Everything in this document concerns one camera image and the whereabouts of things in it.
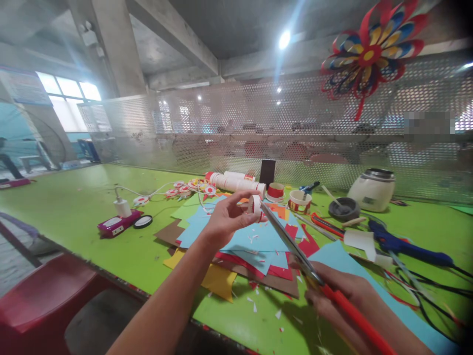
metal mesh panel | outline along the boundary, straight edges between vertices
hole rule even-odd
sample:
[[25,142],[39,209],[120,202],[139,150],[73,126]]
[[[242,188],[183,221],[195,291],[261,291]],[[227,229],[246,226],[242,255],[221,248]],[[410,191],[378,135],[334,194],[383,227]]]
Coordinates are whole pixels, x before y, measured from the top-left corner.
[[[259,178],[261,160],[273,159],[276,181],[320,180],[338,190],[378,167],[395,172],[397,196],[471,204],[473,147],[466,131],[473,122],[473,80],[464,68],[470,61],[461,53],[413,61],[403,78],[380,84],[367,98],[359,122],[353,121],[359,102],[328,99],[320,90],[327,77],[313,73],[79,109],[103,162]],[[444,113],[406,125],[406,112]],[[433,129],[439,116],[446,125]]]

scissor blade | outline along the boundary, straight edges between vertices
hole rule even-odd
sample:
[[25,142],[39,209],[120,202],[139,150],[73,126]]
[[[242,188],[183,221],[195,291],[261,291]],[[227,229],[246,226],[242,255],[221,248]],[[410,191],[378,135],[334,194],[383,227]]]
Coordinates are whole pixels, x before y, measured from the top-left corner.
[[299,265],[302,268],[302,271],[305,273],[307,277],[312,276],[320,285],[324,285],[325,283],[322,281],[322,279],[317,275],[315,272],[314,268],[312,267],[311,263],[305,256],[305,254],[302,252],[302,250],[298,247],[295,241],[292,240],[291,236],[289,233],[286,231],[286,229],[282,226],[281,222],[279,222],[278,218],[269,210],[269,208],[266,206],[264,202],[261,202],[261,209],[265,213],[266,217],[268,218],[268,221],[271,223],[271,225],[274,227],[284,244],[287,246],[287,249],[294,254],[296,257]]

blue glue gun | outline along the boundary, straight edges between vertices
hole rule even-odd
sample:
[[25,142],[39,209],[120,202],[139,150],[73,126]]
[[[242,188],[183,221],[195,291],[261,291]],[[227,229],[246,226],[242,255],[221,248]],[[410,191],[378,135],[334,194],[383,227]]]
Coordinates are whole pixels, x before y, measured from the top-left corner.
[[368,226],[374,233],[374,239],[379,243],[379,246],[385,252],[392,251],[395,254],[402,253],[432,265],[447,267],[454,266],[452,258],[445,253],[433,252],[409,244],[393,236],[386,230],[386,228],[373,220],[368,222]]

light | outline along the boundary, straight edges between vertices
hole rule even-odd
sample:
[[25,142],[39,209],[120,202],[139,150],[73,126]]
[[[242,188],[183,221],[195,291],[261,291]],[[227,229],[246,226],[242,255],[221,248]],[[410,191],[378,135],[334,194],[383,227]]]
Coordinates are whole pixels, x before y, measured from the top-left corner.
[[279,49],[284,49],[289,45],[291,40],[291,33],[289,31],[284,31],[279,39]]

sign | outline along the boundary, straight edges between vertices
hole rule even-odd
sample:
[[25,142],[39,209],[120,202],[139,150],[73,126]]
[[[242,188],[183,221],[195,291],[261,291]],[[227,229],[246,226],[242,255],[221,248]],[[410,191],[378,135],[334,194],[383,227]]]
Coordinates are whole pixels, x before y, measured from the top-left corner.
[[52,106],[41,80],[34,71],[0,66],[0,80],[14,102]]

